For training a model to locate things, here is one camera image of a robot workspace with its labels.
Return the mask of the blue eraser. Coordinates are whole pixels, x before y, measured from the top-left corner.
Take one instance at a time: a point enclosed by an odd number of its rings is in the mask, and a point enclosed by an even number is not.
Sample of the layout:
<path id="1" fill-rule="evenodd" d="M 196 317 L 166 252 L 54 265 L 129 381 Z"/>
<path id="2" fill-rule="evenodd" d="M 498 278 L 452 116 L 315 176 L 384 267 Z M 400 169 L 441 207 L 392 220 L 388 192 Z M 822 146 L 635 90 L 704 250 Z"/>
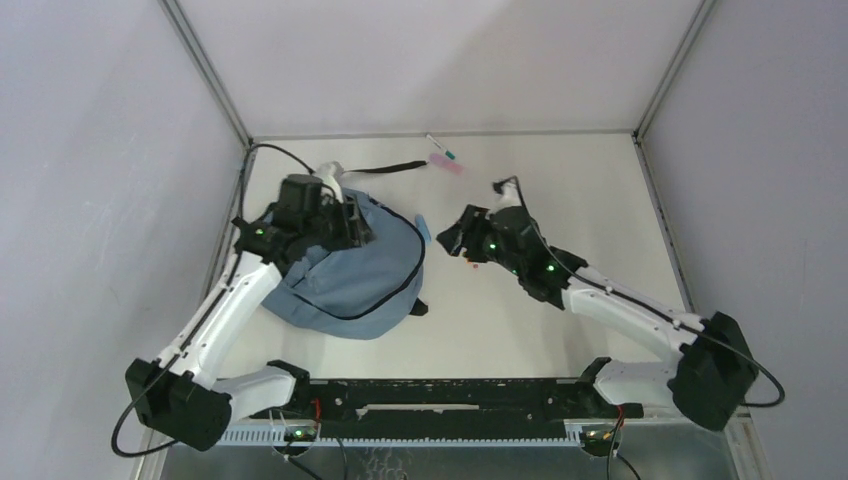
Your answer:
<path id="1" fill-rule="evenodd" d="M 416 229 L 421 234 L 424 243 L 426 245 L 429 245 L 432 242 L 432 237 L 424 216 L 421 214 L 416 214 L 414 217 L 414 223 Z"/>

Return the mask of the blue student backpack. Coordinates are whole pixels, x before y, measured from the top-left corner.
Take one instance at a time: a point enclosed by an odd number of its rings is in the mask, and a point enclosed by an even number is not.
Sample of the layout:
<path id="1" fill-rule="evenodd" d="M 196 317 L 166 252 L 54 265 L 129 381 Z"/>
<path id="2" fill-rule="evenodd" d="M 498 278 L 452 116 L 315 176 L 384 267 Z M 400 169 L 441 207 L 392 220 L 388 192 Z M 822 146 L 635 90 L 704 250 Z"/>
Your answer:
<path id="1" fill-rule="evenodd" d="M 413 222 L 369 194 L 340 185 L 358 199 L 375 239 L 363 247 L 334 252 L 313 246 L 303 255 L 258 255 L 281 273 L 261 305 L 299 328 L 372 340 L 408 316 L 427 313 L 427 304 L 419 298 L 427 245 Z M 236 247 L 241 251 L 250 252 L 252 222 L 233 221 L 240 231 Z"/>

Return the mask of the teal capped marker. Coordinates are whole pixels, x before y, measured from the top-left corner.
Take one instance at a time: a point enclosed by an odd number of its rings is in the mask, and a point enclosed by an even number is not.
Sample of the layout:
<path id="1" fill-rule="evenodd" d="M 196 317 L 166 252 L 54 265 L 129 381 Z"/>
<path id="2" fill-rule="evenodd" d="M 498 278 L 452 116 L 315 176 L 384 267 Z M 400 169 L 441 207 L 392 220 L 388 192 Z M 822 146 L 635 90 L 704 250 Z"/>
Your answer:
<path id="1" fill-rule="evenodd" d="M 448 148 L 446 148 L 446 147 L 445 147 L 445 146 L 444 146 L 444 145 L 443 145 L 440 141 L 438 141 L 438 140 L 437 140 L 437 139 L 436 139 L 436 138 L 435 138 L 432 134 L 430 134 L 430 133 L 426 133 L 426 134 L 425 134 L 425 138 L 426 138 L 428 141 L 430 141 L 430 142 L 431 142 L 431 143 L 432 143 L 432 144 L 433 144 L 433 145 L 437 148 L 437 150 L 438 150 L 438 151 L 439 151 L 439 152 L 440 152 L 440 153 L 441 153 L 444 157 L 446 157 L 447 159 L 449 159 L 449 160 L 451 160 L 451 161 L 455 161 L 455 160 L 456 160 L 456 157 L 455 157 L 455 155 L 453 154 L 453 152 L 452 152 L 451 150 L 449 150 Z"/>

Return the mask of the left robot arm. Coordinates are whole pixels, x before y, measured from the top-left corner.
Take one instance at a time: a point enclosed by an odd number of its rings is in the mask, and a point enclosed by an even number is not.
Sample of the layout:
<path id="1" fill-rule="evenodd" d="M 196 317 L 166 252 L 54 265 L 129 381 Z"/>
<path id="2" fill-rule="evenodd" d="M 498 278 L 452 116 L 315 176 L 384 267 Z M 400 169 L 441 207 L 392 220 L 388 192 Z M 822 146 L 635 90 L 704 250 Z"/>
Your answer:
<path id="1" fill-rule="evenodd" d="M 223 378 L 221 365 L 262 301 L 309 249 L 339 251 L 372 240 L 358 201 L 344 194 L 337 162 L 291 174 L 276 202 L 238 230 L 225 272 L 191 320 L 153 361 L 134 360 L 125 380 L 132 401 L 120 416 L 139 421 L 198 451 L 214 446 L 236 421 L 277 407 L 290 417 L 311 407 L 311 388 L 296 369 L 270 361 L 257 371 Z"/>

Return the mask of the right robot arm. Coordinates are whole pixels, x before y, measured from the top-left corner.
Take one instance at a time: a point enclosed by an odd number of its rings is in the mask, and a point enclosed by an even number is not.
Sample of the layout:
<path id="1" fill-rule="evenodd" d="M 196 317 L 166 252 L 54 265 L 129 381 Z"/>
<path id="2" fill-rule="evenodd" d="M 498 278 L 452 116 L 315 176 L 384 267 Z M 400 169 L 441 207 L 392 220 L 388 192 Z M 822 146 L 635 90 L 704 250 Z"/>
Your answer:
<path id="1" fill-rule="evenodd" d="M 761 371 L 731 316 L 676 309 L 602 274 L 550 245 L 530 215 L 515 177 L 494 183 L 493 208 L 467 205 L 436 240 L 453 257 L 496 263 L 532 298 L 585 316 L 655 355 L 653 362 L 598 358 L 584 372 L 578 402 L 592 416 L 615 405 L 674 408 L 695 425 L 723 430 Z"/>

